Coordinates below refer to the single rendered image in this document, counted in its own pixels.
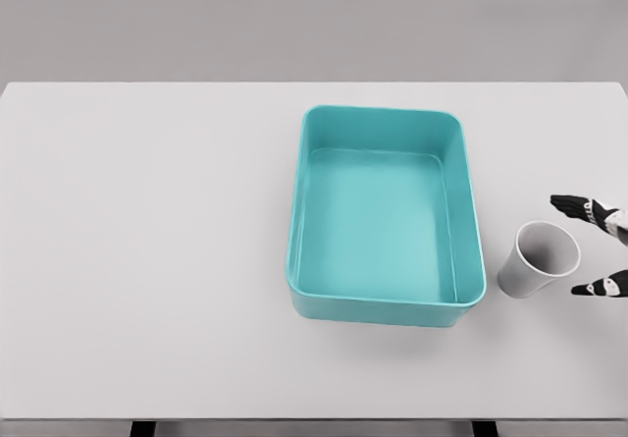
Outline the teal plastic basket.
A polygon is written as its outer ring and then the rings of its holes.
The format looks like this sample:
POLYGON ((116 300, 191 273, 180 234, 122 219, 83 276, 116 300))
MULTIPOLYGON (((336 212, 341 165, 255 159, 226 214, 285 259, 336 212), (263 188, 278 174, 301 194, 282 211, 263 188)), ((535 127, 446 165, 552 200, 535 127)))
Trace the teal plastic basket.
POLYGON ((308 319, 450 327, 487 290, 465 133, 426 109, 303 116, 286 277, 308 319))

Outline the white paper cup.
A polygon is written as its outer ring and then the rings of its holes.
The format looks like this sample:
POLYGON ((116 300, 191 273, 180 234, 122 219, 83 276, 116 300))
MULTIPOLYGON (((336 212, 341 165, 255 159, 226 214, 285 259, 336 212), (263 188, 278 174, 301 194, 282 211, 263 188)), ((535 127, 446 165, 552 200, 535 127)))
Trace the white paper cup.
POLYGON ((497 274, 500 289, 523 299, 548 284, 567 278, 580 266, 581 249, 564 228, 530 221, 516 232, 513 248, 497 274))

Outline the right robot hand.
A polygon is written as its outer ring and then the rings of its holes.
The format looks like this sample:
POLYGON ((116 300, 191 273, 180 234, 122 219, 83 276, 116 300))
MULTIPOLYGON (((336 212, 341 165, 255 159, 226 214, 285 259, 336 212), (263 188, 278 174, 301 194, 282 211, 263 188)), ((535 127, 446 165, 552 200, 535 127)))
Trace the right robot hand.
MULTIPOLYGON (((549 202, 566 217, 595 225, 628 247, 628 209, 572 194, 552 194, 549 202)), ((579 297, 628 298, 628 269, 576 285, 571 289, 571 294, 579 297)))

